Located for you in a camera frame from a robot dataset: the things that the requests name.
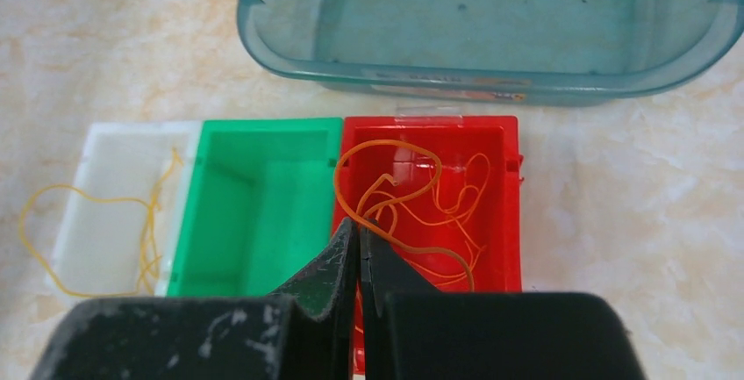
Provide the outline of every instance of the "tabletop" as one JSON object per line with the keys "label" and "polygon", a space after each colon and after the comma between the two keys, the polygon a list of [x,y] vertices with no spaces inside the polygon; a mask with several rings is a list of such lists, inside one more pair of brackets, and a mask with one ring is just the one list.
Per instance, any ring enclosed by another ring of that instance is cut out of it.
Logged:
{"label": "tabletop", "polygon": [[[28,197],[68,183],[95,121],[389,115],[441,101],[282,79],[237,0],[0,0],[0,378],[25,378],[67,310],[21,246]],[[744,42],[682,88],[516,115],[525,290],[580,290],[624,320],[649,378],[744,377]],[[28,231],[48,254],[63,196]]]}

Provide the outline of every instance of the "plastic bin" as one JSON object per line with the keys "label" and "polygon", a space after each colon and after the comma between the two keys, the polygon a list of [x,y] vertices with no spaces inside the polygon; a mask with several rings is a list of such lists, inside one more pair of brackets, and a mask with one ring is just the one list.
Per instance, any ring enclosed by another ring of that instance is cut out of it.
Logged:
{"label": "plastic bin", "polygon": [[[93,197],[147,201],[175,148],[183,165],[161,185],[154,237],[163,254],[155,295],[164,295],[188,195],[201,122],[96,123],[85,141],[73,185]],[[139,204],[99,204],[70,193],[50,265],[69,289],[86,294],[135,290],[140,236],[147,212]],[[80,301],[46,283],[68,305]]]}
{"label": "plastic bin", "polygon": [[346,90],[593,104],[689,81],[744,31],[744,0],[240,0],[247,51]]}
{"label": "plastic bin", "polygon": [[331,237],[340,118],[207,121],[169,296],[263,295]]}
{"label": "plastic bin", "polygon": [[[520,291],[521,272],[519,259],[519,155],[517,119],[515,117],[358,117],[347,118],[344,123],[341,153],[367,140],[403,140],[430,149],[437,154],[444,166],[440,181],[443,204],[456,202],[466,179],[486,177],[485,161],[473,163],[470,175],[465,167],[471,156],[485,154],[490,161],[488,184],[473,217],[464,224],[478,243],[486,246],[483,256],[473,270],[476,291]],[[342,169],[340,182],[344,198],[355,207],[361,195],[384,173],[392,174],[397,186],[385,184],[383,190],[402,196],[420,189],[431,179],[431,166],[427,159],[397,147],[370,147],[349,158]],[[386,197],[373,196],[369,205]],[[410,202],[411,209],[423,220],[439,221],[444,216],[433,206],[430,194]],[[467,255],[465,240],[456,227],[422,226],[405,211],[399,212],[396,237],[416,247],[447,247],[458,254]],[[337,205],[333,223],[337,226],[346,214]],[[410,261],[440,273],[456,273],[460,266],[445,255],[410,255]],[[435,283],[437,279],[421,271]],[[469,290],[466,281],[442,286],[448,291]],[[361,320],[357,306],[355,317]],[[363,334],[354,333],[354,359],[357,372],[364,371]]]}

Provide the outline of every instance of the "red container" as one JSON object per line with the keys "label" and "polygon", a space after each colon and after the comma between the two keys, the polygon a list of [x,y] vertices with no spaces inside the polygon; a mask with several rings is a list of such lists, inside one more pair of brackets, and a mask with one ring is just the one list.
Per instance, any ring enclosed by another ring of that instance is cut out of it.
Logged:
{"label": "red container", "polygon": [[[519,268],[519,137],[516,117],[353,117],[346,118],[341,142],[344,154],[350,148],[368,140],[402,140],[437,154],[443,165],[439,182],[440,208],[457,203],[466,184],[483,188],[481,199],[463,229],[479,247],[483,247],[473,269],[475,291],[521,291]],[[379,190],[401,197],[424,187],[432,179],[433,161],[407,149],[393,146],[369,147],[349,158],[340,174],[341,192],[352,208],[361,195],[377,178],[385,173],[393,175],[396,186],[385,183]],[[464,194],[462,209],[475,201],[476,192]],[[372,196],[365,208],[388,199]],[[427,222],[446,220],[445,214],[434,205],[432,192],[417,197],[406,205]],[[346,216],[338,204],[333,214],[333,226]],[[387,230],[391,212],[380,217],[380,226]],[[414,247],[446,247],[466,260],[469,249],[466,237],[454,223],[424,226],[411,214],[398,207],[396,238]],[[465,279],[452,283],[449,278],[436,276],[428,270],[453,276],[462,273],[461,265],[452,257],[441,254],[413,255],[397,250],[430,282],[444,291],[468,291]],[[355,311],[357,326],[361,327],[361,308]],[[354,371],[364,373],[364,335],[354,334]]]}

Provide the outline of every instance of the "beige marble table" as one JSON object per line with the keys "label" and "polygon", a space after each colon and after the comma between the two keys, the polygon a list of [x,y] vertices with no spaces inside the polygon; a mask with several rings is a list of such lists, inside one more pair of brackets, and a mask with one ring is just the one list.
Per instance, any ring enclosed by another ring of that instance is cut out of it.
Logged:
{"label": "beige marble table", "polygon": [[[0,378],[65,308],[21,247],[36,189],[69,182],[93,121],[391,114],[420,99],[284,80],[240,44],[236,0],[0,0]],[[680,89],[520,118],[526,290],[606,298],[651,378],[744,378],[744,42]],[[61,197],[29,221],[48,253]]]}

